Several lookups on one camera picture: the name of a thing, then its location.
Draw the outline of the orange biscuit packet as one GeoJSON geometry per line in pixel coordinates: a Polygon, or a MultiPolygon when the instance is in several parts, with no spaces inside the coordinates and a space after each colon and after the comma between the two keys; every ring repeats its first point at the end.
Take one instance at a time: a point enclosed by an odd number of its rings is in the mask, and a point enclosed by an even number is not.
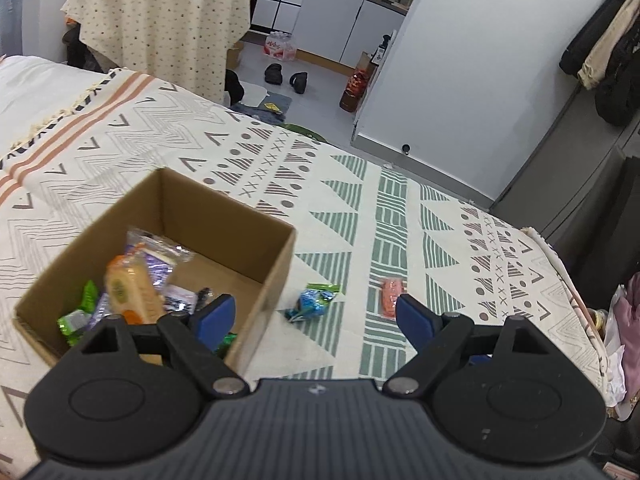
{"type": "Polygon", "coordinates": [[[154,324],[165,313],[141,254],[114,258],[106,267],[104,283],[111,311],[129,325],[154,324]]]}

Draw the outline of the white rice cake packet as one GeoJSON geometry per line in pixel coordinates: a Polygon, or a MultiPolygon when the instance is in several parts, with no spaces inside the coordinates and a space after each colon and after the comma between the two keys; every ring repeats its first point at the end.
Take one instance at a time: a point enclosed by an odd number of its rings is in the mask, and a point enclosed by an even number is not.
{"type": "Polygon", "coordinates": [[[166,284],[162,291],[164,309],[167,312],[192,314],[198,303],[198,294],[175,284],[166,284]]]}

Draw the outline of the purple snack packet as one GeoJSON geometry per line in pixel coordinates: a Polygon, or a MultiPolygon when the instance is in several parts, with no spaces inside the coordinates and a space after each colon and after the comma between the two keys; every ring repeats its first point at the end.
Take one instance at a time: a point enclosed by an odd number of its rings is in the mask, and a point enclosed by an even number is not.
{"type": "Polygon", "coordinates": [[[180,264],[188,263],[193,252],[170,238],[138,228],[130,228],[126,251],[141,254],[154,288],[161,292],[180,264]]]}

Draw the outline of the orange snack packet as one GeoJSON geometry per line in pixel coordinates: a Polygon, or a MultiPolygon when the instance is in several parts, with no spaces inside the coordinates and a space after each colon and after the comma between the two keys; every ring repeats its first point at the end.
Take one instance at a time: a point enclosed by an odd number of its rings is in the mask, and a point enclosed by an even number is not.
{"type": "Polygon", "coordinates": [[[381,314],[384,318],[396,318],[396,304],[404,293],[404,281],[401,278],[386,278],[381,285],[381,314]]]}

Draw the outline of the patterned bed blanket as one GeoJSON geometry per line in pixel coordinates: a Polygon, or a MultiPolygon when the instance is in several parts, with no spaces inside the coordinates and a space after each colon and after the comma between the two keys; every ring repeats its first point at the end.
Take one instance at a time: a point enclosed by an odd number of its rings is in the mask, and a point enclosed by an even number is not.
{"type": "Polygon", "coordinates": [[[70,348],[58,320],[138,231],[189,252],[168,282],[231,295],[227,363],[267,377],[385,382],[413,348],[383,306],[398,278],[435,313],[533,322],[604,391],[606,355],[559,258],[374,162],[132,70],[1,63],[1,473],[37,453],[30,390],[70,348]]]}

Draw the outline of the brown cardboard box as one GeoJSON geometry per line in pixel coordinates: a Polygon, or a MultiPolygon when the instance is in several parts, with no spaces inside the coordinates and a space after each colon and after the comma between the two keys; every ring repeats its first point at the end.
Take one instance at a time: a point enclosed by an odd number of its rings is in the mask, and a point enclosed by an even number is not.
{"type": "Polygon", "coordinates": [[[55,364],[70,348],[58,320],[80,308],[88,283],[119,308],[130,288],[122,280],[111,285],[107,268],[137,252],[149,289],[168,310],[192,308],[204,288],[233,297],[236,338],[224,362],[244,373],[283,292],[295,239],[288,223],[157,169],[54,259],[17,303],[14,324],[44,362],[55,364]]]}

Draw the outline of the blue green candy packet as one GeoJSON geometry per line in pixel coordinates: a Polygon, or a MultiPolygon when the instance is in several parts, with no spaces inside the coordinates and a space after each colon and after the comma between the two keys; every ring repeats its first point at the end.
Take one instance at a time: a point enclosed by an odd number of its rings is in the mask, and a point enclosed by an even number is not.
{"type": "Polygon", "coordinates": [[[326,314],[329,305],[340,292],[341,287],[337,284],[309,283],[300,293],[295,307],[285,310],[284,316],[290,323],[318,318],[326,314]]]}

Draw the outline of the bright green snack packet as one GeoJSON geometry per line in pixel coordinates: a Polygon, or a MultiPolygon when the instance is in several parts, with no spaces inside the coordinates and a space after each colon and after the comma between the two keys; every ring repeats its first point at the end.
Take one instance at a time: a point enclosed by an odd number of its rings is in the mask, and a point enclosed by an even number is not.
{"type": "Polygon", "coordinates": [[[58,330],[70,347],[78,343],[88,327],[93,313],[96,312],[99,299],[99,289],[93,281],[89,280],[82,290],[79,307],[58,318],[58,330]]]}

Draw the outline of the pink cloth pile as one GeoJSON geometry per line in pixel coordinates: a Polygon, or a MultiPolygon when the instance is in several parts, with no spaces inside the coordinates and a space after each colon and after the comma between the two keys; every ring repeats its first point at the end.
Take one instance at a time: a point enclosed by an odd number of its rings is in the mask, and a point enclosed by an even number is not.
{"type": "Polygon", "coordinates": [[[604,329],[605,405],[608,414],[621,422],[639,403],[639,344],[639,273],[635,273],[614,292],[604,329]]]}

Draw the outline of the brown oil bottle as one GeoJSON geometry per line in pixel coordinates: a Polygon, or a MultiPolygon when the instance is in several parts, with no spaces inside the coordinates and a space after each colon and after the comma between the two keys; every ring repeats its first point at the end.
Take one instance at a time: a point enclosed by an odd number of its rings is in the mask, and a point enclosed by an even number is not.
{"type": "Polygon", "coordinates": [[[348,78],[345,90],[340,99],[340,107],[353,113],[367,90],[369,74],[365,70],[355,70],[348,78]]]}

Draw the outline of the right black slipper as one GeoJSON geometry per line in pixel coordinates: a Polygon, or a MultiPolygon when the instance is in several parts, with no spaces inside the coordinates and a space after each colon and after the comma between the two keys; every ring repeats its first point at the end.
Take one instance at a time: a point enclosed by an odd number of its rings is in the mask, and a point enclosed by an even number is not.
{"type": "Polygon", "coordinates": [[[296,94],[304,94],[307,88],[308,74],[306,72],[295,73],[288,82],[296,94]]]}

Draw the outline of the black slipper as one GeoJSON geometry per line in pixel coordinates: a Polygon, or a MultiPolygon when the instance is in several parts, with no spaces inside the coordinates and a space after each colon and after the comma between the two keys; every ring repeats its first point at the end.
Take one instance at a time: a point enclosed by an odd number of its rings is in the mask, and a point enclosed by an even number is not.
{"type": "Polygon", "coordinates": [[[267,84],[274,84],[280,86],[283,81],[282,65],[279,63],[271,63],[264,73],[264,81],[267,84]]]}
{"type": "Polygon", "coordinates": [[[295,73],[288,82],[296,94],[304,94],[307,88],[308,74],[306,72],[295,73]]]}

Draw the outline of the left black slipper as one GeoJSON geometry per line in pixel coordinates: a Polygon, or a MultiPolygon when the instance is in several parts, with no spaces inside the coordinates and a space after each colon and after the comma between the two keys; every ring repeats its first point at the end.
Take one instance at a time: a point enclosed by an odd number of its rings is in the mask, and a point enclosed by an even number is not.
{"type": "Polygon", "coordinates": [[[264,81],[267,84],[274,84],[280,86],[283,81],[282,65],[279,63],[271,63],[264,73],[264,81]]]}

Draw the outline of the water bottle pack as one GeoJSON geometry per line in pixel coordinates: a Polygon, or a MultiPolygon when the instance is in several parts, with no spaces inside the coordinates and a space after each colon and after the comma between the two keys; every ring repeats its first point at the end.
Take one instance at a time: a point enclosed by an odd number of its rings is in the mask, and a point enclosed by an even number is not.
{"type": "Polygon", "coordinates": [[[297,48],[290,32],[270,32],[262,47],[268,58],[280,61],[293,61],[296,59],[297,48]]]}

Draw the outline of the dotted tablecloth table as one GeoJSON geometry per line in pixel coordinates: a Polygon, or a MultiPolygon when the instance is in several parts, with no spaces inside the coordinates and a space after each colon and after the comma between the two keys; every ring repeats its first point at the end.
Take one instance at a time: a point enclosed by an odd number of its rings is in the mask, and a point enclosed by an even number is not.
{"type": "Polygon", "coordinates": [[[250,28],[250,0],[66,0],[62,12],[116,66],[217,103],[228,51],[250,28]]]}

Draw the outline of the white kitchen cabinet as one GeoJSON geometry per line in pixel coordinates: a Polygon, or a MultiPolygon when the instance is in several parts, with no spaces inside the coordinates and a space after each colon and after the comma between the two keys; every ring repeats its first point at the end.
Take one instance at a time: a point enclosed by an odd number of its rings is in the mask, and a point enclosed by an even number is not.
{"type": "Polygon", "coordinates": [[[398,32],[406,14],[370,0],[303,0],[293,28],[299,51],[355,67],[384,35],[398,32]]]}

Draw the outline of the hanging coats on rack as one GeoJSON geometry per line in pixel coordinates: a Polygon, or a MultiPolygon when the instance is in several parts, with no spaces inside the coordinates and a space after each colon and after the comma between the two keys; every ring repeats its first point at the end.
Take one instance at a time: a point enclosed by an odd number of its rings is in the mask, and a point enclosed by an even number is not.
{"type": "Polygon", "coordinates": [[[607,124],[628,125],[639,110],[639,0],[604,0],[566,47],[559,68],[593,93],[607,124]]]}

